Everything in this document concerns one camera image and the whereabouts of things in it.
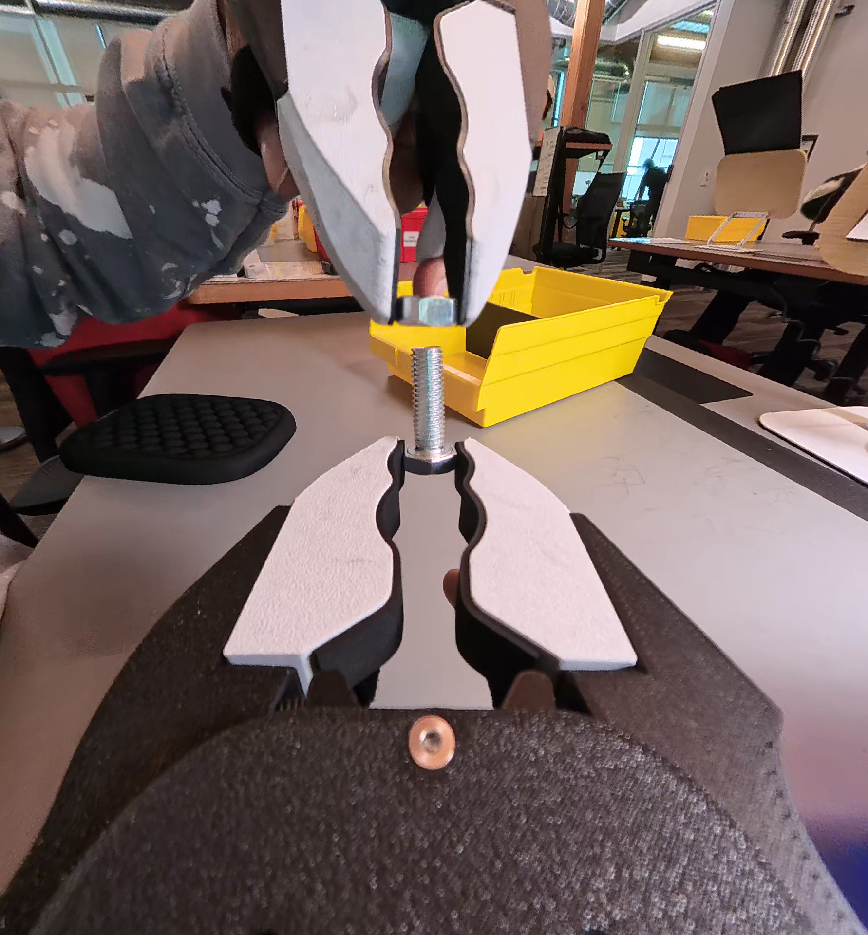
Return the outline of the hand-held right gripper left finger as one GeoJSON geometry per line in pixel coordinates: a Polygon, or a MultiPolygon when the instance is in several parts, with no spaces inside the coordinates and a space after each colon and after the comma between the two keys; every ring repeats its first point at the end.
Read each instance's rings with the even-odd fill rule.
{"type": "Polygon", "coordinates": [[[404,622],[400,526],[404,443],[380,438],[290,506],[224,648],[236,666],[296,672],[304,693],[339,672],[370,703],[404,622]]]}

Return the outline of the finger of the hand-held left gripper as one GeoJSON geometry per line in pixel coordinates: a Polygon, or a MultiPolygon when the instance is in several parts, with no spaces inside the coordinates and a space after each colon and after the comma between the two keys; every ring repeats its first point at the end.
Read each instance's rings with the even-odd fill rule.
{"type": "Polygon", "coordinates": [[[284,154],[317,238],[372,319],[392,321],[400,221],[389,181],[392,134],[379,83],[391,51],[377,1],[282,1],[284,154]]]}
{"type": "Polygon", "coordinates": [[[532,159],[532,138],[513,6],[471,2],[445,29],[459,52],[460,84],[472,128],[465,153],[473,179],[474,258],[445,263],[439,250],[443,223],[437,200],[418,241],[420,260],[443,258],[448,297],[455,300],[458,325],[476,321],[503,270],[517,226],[532,159]]]}

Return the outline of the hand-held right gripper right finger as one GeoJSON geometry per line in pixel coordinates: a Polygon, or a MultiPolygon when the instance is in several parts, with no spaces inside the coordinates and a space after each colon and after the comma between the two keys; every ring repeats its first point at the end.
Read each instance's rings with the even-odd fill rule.
{"type": "Polygon", "coordinates": [[[485,444],[457,445],[460,559],[454,605],[462,658],[501,703],[521,672],[558,689],[568,673],[618,672],[635,651],[574,515],[485,444]]]}

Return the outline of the silver hex bolt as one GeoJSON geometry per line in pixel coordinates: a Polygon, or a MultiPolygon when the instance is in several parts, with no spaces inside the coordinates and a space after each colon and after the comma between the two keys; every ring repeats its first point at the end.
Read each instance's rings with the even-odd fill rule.
{"type": "Polygon", "coordinates": [[[412,349],[414,440],[406,444],[405,471],[434,476],[453,469],[454,444],[446,437],[441,346],[412,349]]]}

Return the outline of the yellow plastic bin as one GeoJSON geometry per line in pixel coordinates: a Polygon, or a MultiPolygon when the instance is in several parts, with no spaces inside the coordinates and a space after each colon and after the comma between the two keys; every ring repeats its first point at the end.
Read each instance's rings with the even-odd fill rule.
{"type": "Polygon", "coordinates": [[[475,324],[370,322],[370,351],[413,383],[412,348],[442,349],[446,407],[478,427],[631,374],[668,290],[536,266],[502,271],[475,324]]]}

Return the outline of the person's left forearm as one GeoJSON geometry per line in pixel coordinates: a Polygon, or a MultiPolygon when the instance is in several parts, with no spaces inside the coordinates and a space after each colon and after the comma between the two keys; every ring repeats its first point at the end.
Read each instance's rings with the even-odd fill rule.
{"type": "Polygon", "coordinates": [[[228,2],[123,34],[93,103],[0,102],[0,347],[168,312],[235,273],[296,194],[228,2]]]}

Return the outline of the person's left hand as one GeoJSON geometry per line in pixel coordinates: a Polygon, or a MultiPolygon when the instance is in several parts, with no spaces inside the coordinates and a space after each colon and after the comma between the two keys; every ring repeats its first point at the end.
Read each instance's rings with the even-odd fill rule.
{"type": "MultiPolygon", "coordinates": [[[[402,214],[416,208],[423,194],[416,138],[416,112],[417,100],[413,99],[396,131],[390,166],[392,193],[402,214]]],[[[276,118],[273,115],[265,115],[258,119],[255,134],[269,187],[284,200],[291,200],[300,191],[283,154],[276,118]]],[[[445,297],[448,285],[443,258],[437,256],[420,262],[413,284],[416,296],[445,297]]]]}

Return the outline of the black office chair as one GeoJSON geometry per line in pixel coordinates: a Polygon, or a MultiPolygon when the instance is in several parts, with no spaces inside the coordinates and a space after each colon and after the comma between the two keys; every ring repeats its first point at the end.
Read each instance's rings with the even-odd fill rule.
{"type": "Polygon", "coordinates": [[[624,173],[597,173],[567,218],[558,206],[547,203],[535,247],[537,262],[559,269],[603,263],[611,217],[624,181],[624,173]],[[555,240],[558,221],[562,225],[572,222],[575,242],[555,240]]]}

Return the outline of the red plastic bin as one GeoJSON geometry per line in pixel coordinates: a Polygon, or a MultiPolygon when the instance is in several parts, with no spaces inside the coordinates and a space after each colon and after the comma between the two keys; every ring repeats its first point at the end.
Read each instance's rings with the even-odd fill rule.
{"type": "Polygon", "coordinates": [[[428,207],[424,203],[401,217],[401,263],[417,262],[418,241],[427,217],[428,207]]]}

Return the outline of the small yellow bin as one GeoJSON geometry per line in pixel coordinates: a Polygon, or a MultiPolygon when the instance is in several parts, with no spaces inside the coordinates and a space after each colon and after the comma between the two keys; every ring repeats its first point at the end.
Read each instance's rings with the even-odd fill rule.
{"type": "Polygon", "coordinates": [[[685,229],[685,239],[741,247],[758,240],[767,228],[768,221],[767,213],[752,211],[732,212],[723,216],[691,215],[685,229]]]}

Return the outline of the wooden office desk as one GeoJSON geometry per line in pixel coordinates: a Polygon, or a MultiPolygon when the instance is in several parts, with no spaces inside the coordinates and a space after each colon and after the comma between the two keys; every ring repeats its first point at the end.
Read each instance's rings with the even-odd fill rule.
{"type": "Polygon", "coordinates": [[[826,380],[822,397],[837,405],[860,400],[868,369],[868,272],[848,273],[826,263],[812,247],[774,250],[761,242],[737,249],[675,239],[614,239],[628,252],[627,271],[648,275],[655,286],[697,286],[714,293],[688,328],[663,339],[736,366],[758,366],[757,374],[787,386],[804,370],[826,380]],[[726,347],[744,310],[757,303],[778,313],[785,330],[765,353],[726,347]]]}

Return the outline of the black panel on wooden stand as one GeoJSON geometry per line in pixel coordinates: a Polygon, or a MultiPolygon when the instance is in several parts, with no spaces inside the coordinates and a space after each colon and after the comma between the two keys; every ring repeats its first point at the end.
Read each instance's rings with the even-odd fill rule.
{"type": "Polygon", "coordinates": [[[807,156],[802,149],[802,72],[718,89],[712,96],[724,155],[716,172],[719,215],[790,217],[801,203],[807,156]]]}

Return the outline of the red chair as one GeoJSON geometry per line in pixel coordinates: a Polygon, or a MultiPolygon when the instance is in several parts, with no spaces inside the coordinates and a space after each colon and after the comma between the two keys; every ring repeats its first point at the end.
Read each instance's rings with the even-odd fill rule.
{"type": "Polygon", "coordinates": [[[70,421],[82,427],[137,398],[187,327],[228,321],[231,316],[181,302],[163,314],[128,324],[86,317],[64,344],[32,349],[29,355],[70,421]]]}

